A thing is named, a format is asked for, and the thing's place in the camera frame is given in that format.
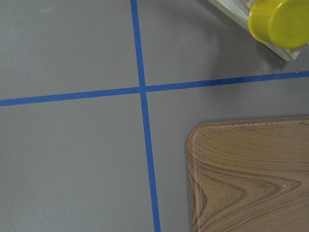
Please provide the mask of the brown wooden cutting board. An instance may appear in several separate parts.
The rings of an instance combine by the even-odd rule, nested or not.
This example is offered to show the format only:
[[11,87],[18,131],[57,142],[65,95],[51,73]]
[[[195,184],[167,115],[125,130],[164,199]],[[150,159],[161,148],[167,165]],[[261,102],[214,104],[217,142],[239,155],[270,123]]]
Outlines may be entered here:
[[193,231],[308,231],[308,117],[203,123],[187,149]]

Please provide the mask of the wooden drying rack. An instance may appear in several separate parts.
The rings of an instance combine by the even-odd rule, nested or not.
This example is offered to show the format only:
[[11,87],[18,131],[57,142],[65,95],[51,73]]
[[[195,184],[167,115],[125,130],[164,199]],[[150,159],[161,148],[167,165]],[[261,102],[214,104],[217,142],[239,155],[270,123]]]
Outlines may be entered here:
[[285,61],[295,60],[309,42],[307,0],[211,0]]

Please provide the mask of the yellow mug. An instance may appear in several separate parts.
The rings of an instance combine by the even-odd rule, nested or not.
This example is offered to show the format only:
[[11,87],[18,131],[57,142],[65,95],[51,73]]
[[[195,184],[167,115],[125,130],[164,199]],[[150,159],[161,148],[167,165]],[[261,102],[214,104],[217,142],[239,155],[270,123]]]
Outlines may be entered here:
[[257,0],[249,11],[250,34],[261,43],[296,49],[309,42],[307,0]]

